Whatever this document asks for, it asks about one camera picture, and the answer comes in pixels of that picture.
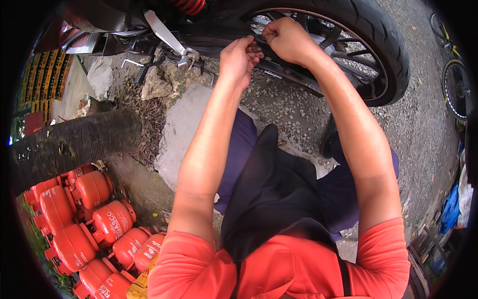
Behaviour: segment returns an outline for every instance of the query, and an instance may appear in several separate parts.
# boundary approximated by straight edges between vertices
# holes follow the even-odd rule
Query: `green grass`
[[[34,214],[23,195],[20,195],[17,198],[17,203],[18,213],[20,214],[23,230],[25,231],[25,235],[30,243],[33,253],[36,256],[36,259],[40,262],[45,258],[44,251],[49,247],[48,242],[46,241],[45,237],[43,237],[42,232],[33,223],[33,220],[31,220],[31,218],[34,217]],[[71,290],[72,285],[70,283],[69,276],[64,273],[59,275],[53,266],[53,263],[50,261],[45,261],[41,267],[46,273],[47,277],[50,278],[53,287],[63,298],[77,299]]]

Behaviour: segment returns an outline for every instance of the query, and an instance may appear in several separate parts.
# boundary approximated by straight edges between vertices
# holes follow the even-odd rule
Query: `tire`
[[[300,9],[328,17],[347,27],[375,52],[387,76],[385,93],[365,103],[371,107],[390,105],[404,95],[410,79],[410,59],[405,38],[375,0],[262,0],[239,5],[248,6],[245,16],[265,9]]]
[[[448,70],[450,70],[450,68],[453,66],[458,66],[462,68],[463,71],[465,70],[465,66],[458,59],[452,59],[445,64],[445,67],[443,68],[443,75],[442,75],[443,96],[445,97],[446,106],[448,107],[448,109],[450,109],[453,116],[455,116],[457,119],[461,121],[466,122],[467,121],[467,117],[465,115],[466,113],[463,113],[463,110],[465,110],[465,106],[464,106],[465,99],[463,98],[462,100],[463,106],[455,107],[456,105],[452,103],[452,100],[449,97],[449,93],[453,92],[453,88],[456,89],[456,86],[447,86],[447,78],[448,78],[447,75],[449,74]]]
[[[443,34],[442,29],[440,28],[441,23],[442,23],[442,20],[440,19],[440,17],[438,16],[436,12],[430,15],[430,26],[432,27],[433,32],[436,35],[438,35],[439,38],[444,40],[445,35]]]

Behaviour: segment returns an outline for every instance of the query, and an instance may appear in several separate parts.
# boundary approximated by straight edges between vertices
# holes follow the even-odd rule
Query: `motorcycle rear wheel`
[[[373,87],[364,85],[358,88],[368,106],[390,105],[404,95],[410,78],[405,40],[397,25],[375,0],[262,0],[253,3],[242,17],[245,22],[269,11],[290,10],[295,12],[295,16],[312,15],[330,22],[333,24],[331,28],[339,26],[343,32],[364,44],[383,70],[383,76],[377,78]]]

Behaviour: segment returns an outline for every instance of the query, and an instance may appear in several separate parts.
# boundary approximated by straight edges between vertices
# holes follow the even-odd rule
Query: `bicycle wheel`
[[[469,93],[469,88],[463,83],[465,66],[457,59],[448,61],[443,70],[442,88],[447,107],[453,115],[466,121],[465,94]]]
[[[432,13],[430,16],[430,26],[432,27],[433,32],[435,32],[438,37],[441,39],[445,39],[445,33],[443,32],[443,27],[442,27],[442,20],[438,16],[438,14]]]

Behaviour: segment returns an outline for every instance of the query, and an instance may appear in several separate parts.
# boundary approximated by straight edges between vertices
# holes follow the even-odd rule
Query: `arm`
[[[387,138],[347,76],[302,26],[289,18],[269,23],[262,36],[282,59],[309,69],[322,88],[355,181],[359,234],[401,217]]]
[[[252,36],[221,52],[219,78],[178,175],[168,233],[189,233],[213,243],[214,196],[226,167],[229,139],[252,68],[263,57]]]

